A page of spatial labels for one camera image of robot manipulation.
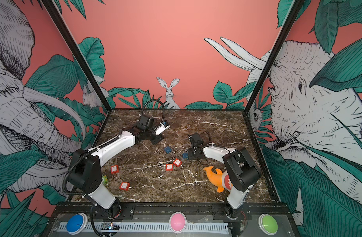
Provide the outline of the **blue padlock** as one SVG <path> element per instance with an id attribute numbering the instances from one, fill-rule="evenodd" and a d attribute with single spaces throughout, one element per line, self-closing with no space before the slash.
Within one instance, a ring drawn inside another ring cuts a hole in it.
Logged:
<path id="1" fill-rule="evenodd" d="M 183 158 L 184 160 L 188 160 L 188 159 L 189 159 L 188 152 L 183 153 L 183 154 L 182 154 L 182 158 Z"/>
<path id="2" fill-rule="evenodd" d="M 166 154 L 169 154 L 172 151 L 172 148 L 167 146 L 167 147 L 164 148 L 164 151 L 165 151 Z"/>

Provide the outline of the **red padlock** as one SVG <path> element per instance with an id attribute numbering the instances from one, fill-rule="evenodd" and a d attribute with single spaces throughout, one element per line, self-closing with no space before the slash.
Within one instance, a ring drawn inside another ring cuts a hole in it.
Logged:
<path id="1" fill-rule="evenodd" d="M 119 172 L 119 166 L 118 165 L 111 166 L 110 172 L 111 172 L 111 174 L 118 173 Z"/>
<path id="2" fill-rule="evenodd" d="M 165 166 L 165 171 L 171 171 L 171 170 L 173 170 L 174 168 L 173 168 L 173 164 L 166 164 L 166 166 Z"/>
<path id="3" fill-rule="evenodd" d="M 182 161 L 179 159 L 175 159 L 173 162 L 173 165 L 176 167 L 180 167 L 182 165 Z"/>
<path id="4" fill-rule="evenodd" d="M 121 190 L 127 191 L 127 190 L 129 189 L 129 187 L 130 187 L 130 183 L 128 183 L 128 182 L 122 182 L 119 188 L 120 188 Z"/>

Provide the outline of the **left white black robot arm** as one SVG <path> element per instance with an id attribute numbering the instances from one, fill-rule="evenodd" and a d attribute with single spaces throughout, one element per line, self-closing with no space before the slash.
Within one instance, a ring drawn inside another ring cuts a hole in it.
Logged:
<path id="1" fill-rule="evenodd" d="M 160 120 L 147 116 L 144 111 L 150 104 L 165 112 L 164 103 L 159 99 L 151 99 L 143 104 L 136 123 L 122 128 L 115 137 L 101 145 L 87 150 L 78 149 L 73 153 L 62 182 L 62 191 L 65 194 L 84 196 L 94 206 L 101 208 L 109 218 L 120 214 L 120 201 L 106 187 L 102 169 L 112 163 L 112 158 L 141 141 L 148 140 L 156 145 L 164 138 L 162 133 L 170 124 L 165 120 L 164 114 Z"/>

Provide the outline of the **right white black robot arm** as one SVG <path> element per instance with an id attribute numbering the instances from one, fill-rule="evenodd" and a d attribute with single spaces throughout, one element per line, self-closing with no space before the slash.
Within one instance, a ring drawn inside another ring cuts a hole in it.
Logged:
<path id="1" fill-rule="evenodd" d="M 243 212 L 249 191 L 262 176 L 260 168 L 244 147 L 234 149 L 211 141 L 204 142 L 198 133 L 190 135 L 188 139 L 191 143 L 187 149 L 189 160 L 213 159 L 224 164 L 225 172 L 218 168 L 213 172 L 213 166 L 205 167 L 204 171 L 208 180 L 217 187 L 217 192 L 230 192 L 224 209 L 228 218 L 236 219 Z"/>

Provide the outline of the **orange shark plush toy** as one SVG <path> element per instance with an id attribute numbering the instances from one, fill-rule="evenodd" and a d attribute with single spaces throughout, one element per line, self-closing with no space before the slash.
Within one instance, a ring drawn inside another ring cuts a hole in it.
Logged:
<path id="1" fill-rule="evenodd" d="M 232 189 L 232 184 L 227 171 L 222 172 L 219 168 L 216 168 L 214 172 L 212 169 L 213 166 L 209 166 L 205 167 L 204 171 L 206 172 L 208 180 L 217 187 L 217 192 L 222 193 L 224 190 L 230 192 Z"/>

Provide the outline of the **green number block toy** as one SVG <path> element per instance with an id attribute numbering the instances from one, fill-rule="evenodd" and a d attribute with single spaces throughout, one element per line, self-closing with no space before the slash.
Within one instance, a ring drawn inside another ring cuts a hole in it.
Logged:
<path id="1" fill-rule="evenodd" d="M 106 175 L 103 176 L 103 183 L 107 185 L 109 182 L 108 177 Z"/>

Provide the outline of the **pink push button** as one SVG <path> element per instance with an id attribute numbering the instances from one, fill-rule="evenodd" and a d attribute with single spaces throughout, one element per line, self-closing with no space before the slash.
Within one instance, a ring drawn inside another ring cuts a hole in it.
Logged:
<path id="1" fill-rule="evenodd" d="M 182 212 L 175 212 L 169 219 L 169 227 L 172 232 L 179 234 L 182 233 L 187 226 L 186 216 Z"/>

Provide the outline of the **green push button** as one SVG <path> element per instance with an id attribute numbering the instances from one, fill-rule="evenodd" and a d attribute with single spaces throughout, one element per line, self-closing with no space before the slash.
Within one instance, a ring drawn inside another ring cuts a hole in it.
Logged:
<path id="1" fill-rule="evenodd" d="M 269 236 L 274 236 L 278 231 L 278 223 L 276 219 L 269 214 L 262 214 L 258 218 L 260 230 Z"/>

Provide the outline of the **white vented strip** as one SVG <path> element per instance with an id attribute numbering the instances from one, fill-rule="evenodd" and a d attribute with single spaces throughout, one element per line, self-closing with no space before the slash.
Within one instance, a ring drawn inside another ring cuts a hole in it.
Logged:
<path id="1" fill-rule="evenodd" d="M 165 222 L 96 222 L 95 227 L 102 233 L 154 233 L 166 232 L 172 233 L 173 230 L 169 223 Z M 227 223 L 190 223 L 188 222 L 183 230 L 184 233 L 213 233 L 229 234 Z"/>

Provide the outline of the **blue push button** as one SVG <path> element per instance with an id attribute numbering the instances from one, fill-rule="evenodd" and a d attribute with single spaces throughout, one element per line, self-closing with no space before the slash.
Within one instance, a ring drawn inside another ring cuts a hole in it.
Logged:
<path id="1" fill-rule="evenodd" d="M 78 213 L 71 217 L 66 225 L 66 231 L 70 235 L 81 233 L 88 224 L 88 217 L 85 213 Z"/>

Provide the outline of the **black front mounting rail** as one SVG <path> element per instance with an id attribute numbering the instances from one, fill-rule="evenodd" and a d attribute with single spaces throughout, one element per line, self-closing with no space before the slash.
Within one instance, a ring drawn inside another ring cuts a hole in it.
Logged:
<path id="1" fill-rule="evenodd" d="M 59 204 L 50 220 L 65 215 L 85 213 L 89 215 L 93 205 L 86 202 L 64 202 Z M 185 215 L 210 215 L 214 220 L 237 221 L 244 217 L 251 220 L 255 215 L 286 215 L 291 217 L 291 212 L 285 203 L 244 203 L 237 210 L 228 211 L 228 204 L 223 202 L 121 202 L 121 211 L 115 218 L 108 218 L 107 213 L 97 209 L 95 219 L 103 220 L 133 220 L 139 215 L 171 215 L 182 212 Z"/>

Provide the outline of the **left black frame post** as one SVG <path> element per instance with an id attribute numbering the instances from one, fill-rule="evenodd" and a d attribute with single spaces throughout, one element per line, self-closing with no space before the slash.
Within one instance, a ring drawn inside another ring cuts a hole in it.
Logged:
<path id="1" fill-rule="evenodd" d="M 102 104 L 106 108 L 107 112 L 110 113 L 112 108 L 110 107 L 106 97 L 104 96 L 99 84 L 97 83 L 94 74 L 89 67 L 85 57 L 83 56 L 78 44 L 75 42 L 74 37 L 72 36 L 69 28 L 67 27 L 66 23 L 64 22 L 59 10 L 55 6 L 53 1 L 50 0 L 43 0 L 41 1 L 47 10 L 48 14 L 50 15 L 51 19 L 55 23 L 56 27 L 58 28 L 62 38 L 66 42 L 67 46 L 69 47 L 70 51 L 72 52 L 73 56 L 75 57 L 77 63 L 79 64 L 81 71 L 85 74 L 86 78 L 90 82 L 91 86 L 95 90 L 97 96 L 101 100 Z"/>

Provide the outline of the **black frame post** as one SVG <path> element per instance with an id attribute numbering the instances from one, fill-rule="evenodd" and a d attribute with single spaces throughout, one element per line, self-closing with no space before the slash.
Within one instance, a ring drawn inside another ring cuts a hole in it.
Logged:
<path id="1" fill-rule="evenodd" d="M 95 90 L 97 96 L 101 100 L 102 104 L 106 108 L 107 112 L 110 113 L 112 108 L 110 107 L 106 97 L 104 96 L 99 84 L 97 83 L 94 74 L 89 67 L 85 57 L 83 56 L 78 44 L 75 42 L 74 37 L 72 36 L 69 28 L 67 27 L 66 23 L 64 22 L 59 10 L 55 6 L 53 1 L 50 0 L 43 0 L 41 1 L 47 10 L 48 14 L 50 15 L 51 19 L 55 23 L 56 27 L 58 28 L 62 38 L 66 42 L 67 46 L 69 47 L 70 51 L 72 52 L 73 56 L 75 57 L 77 63 L 79 64 L 81 71 L 85 74 L 86 78 L 90 82 L 91 86 Z"/>
<path id="2" fill-rule="evenodd" d="M 301 10 L 302 6 L 304 4 L 303 0 L 297 0 L 297 1 L 293 1 L 291 8 L 287 14 L 287 17 L 285 19 L 285 22 L 281 28 L 281 31 L 277 37 L 277 40 L 274 43 L 274 46 L 270 52 L 270 55 L 266 61 L 266 64 L 264 66 L 264 68 L 261 71 L 260 77 L 254 87 L 254 90 L 252 92 L 252 95 L 249 99 L 249 102 L 247 103 L 247 106 L 245 107 L 244 113 L 248 114 L 250 111 L 250 108 L 252 107 L 256 96 L 258 95 L 264 81 L 266 80 L 266 78 L 268 77 L 268 74 L 282 48 L 282 45 L 284 43 L 284 41 L 286 40 L 295 20 L 296 17 L 299 13 L 299 11 Z"/>

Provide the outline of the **right black frame post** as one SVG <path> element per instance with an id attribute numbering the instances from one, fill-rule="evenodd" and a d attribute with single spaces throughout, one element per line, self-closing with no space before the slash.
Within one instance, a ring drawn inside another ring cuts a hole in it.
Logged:
<path id="1" fill-rule="evenodd" d="M 264 66 L 264 68 L 261 71 L 260 77 L 254 87 L 254 90 L 252 92 L 252 95 L 249 99 L 249 102 L 247 103 L 247 106 L 245 107 L 244 113 L 248 114 L 250 111 L 250 108 L 252 107 L 256 96 L 258 95 L 264 81 L 266 80 L 266 78 L 268 77 L 268 74 L 282 48 L 282 45 L 284 43 L 284 41 L 286 40 L 295 20 L 296 17 L 299 13 L 299 11 L 301 10 L 302 6 L 304 4 L 303 0 L 297 0 L 297 1 L 293 1 L 291 8 L 287 14 L 287 17 L 285 19 L 285 22 L 281 28 L 281 31 L 277 37 L 277 40 L 274 43 L 274 46 L 270 52 L 270 55 L 266 61 L 266 64 Z"/>

